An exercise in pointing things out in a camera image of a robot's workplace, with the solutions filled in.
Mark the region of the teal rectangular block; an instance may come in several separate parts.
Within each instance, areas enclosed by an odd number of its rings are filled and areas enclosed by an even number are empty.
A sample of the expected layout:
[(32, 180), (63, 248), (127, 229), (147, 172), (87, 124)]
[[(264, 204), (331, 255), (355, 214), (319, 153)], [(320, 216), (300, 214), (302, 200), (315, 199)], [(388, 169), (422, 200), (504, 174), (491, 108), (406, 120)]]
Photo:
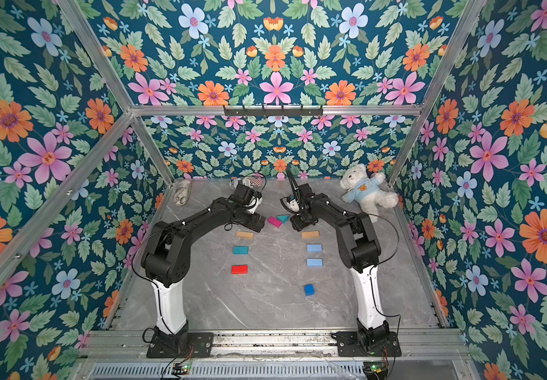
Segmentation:
[(234, 255), (248, 255), (249, 249), (250, 248), (248, 246), (234, 246), (233, 247), (233, 254)]

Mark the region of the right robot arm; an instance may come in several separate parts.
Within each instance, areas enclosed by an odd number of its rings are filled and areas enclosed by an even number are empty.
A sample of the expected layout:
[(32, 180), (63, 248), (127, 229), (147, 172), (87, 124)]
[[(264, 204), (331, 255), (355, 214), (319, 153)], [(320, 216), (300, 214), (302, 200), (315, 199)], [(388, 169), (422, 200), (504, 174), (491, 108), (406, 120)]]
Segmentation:
[(303, 231), (324, 221), (336, 233), (342, 263), (352, 275), (358, 302), (358, 329), (364, 334), (388, 334), (387, 317), (380, 310), (377, 267), (382, 253), (381, 244), (370, 215), (349, 212), (338, 206), (324, 193), (314, 193), (308, 184), (299, 185), (287, 173), (292, 195), (281, 203), (292, 213), (290, 222), (295, 231)]

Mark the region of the magenta rectangular block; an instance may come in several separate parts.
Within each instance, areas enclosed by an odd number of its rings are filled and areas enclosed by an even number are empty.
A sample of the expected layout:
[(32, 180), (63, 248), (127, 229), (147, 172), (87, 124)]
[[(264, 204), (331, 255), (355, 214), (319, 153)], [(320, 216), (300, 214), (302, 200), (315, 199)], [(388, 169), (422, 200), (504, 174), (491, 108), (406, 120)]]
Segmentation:
[(283, 225), (283, 223), (281, 222), (281, 220), (279, 220), (279, 219), (276, 218), (276, 217), (269, 217), (269, 218), (267, 219), (267, 221), (268, 221), (269, 224), (275, 226), (276, 228), (280, 228), (280, 227)]

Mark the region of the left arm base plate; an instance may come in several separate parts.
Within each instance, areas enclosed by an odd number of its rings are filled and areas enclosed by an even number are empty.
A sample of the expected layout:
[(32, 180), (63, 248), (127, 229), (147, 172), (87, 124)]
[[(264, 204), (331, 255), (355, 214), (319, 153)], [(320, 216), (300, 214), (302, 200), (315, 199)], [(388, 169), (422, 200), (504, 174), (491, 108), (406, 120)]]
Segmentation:
[(148, 359), (207, 358), (213, 348), (211, 332), (180, 332), (166, 334), (158, 329), (149, 342)]

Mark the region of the natural wood block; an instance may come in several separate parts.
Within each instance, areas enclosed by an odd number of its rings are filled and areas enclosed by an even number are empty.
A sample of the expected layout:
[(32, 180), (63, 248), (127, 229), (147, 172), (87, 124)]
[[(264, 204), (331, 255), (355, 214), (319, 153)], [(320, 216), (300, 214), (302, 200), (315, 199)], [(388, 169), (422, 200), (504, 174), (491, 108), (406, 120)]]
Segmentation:
[(319, 231), (303, 231), (301, 233), (303, 239), (316, 239), (319, 238)]
[(253, 239), (254, 233), (253, 232), (247, 232), (247, 231), (237, 231), (236, 237), (241, 239)]

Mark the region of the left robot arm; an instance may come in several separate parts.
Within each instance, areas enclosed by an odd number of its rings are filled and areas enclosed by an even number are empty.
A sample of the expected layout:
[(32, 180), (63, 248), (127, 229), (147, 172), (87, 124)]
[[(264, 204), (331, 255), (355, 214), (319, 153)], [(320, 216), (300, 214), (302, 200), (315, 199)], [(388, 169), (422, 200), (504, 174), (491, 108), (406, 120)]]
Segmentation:
[(159, 332), (176, 337), (188, 326), (182, 286), (190, 269), (193, 244), (220, 226), (240, 225), (261, 232), (265, 217), (256, 212), (261, 203), (261, 192), (239, 184), (230, 196), (214, 199), (189, 217), (154, 225), (140, 265), (154, 289)]

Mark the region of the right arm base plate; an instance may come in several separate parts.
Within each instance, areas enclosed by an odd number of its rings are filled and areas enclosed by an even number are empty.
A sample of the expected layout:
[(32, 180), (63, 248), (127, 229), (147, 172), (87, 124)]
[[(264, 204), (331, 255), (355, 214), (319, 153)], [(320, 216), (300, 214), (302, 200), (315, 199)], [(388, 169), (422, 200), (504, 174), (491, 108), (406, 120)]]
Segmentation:
[(371, 339), (357, 331), (334, 332), (331, 337), (341, 357), (400, 357), (402, 350), (395, 332)]

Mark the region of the teal triangular block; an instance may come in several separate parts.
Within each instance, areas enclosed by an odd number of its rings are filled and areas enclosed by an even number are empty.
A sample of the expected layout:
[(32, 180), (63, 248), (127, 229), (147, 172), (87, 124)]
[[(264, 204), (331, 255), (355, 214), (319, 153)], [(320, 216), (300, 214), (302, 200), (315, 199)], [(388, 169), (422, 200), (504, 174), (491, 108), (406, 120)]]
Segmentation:
[(290, 219), (290, 216), (289, 215), (277, 215), (276, 218), (282, 223), (286, 223), (287, 221), (289, 221)]

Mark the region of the light blue rectangular block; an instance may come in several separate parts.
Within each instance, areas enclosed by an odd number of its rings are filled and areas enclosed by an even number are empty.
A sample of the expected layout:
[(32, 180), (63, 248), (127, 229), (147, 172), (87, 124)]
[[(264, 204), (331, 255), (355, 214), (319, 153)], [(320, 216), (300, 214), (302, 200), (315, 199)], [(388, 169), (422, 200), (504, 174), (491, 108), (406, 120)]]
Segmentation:
[(308, 251), (308, 253), (321, 253), (322, 252), (322, 245), (320, 245), (320, 244), (308, 244), (307, 245), (307, 251)]

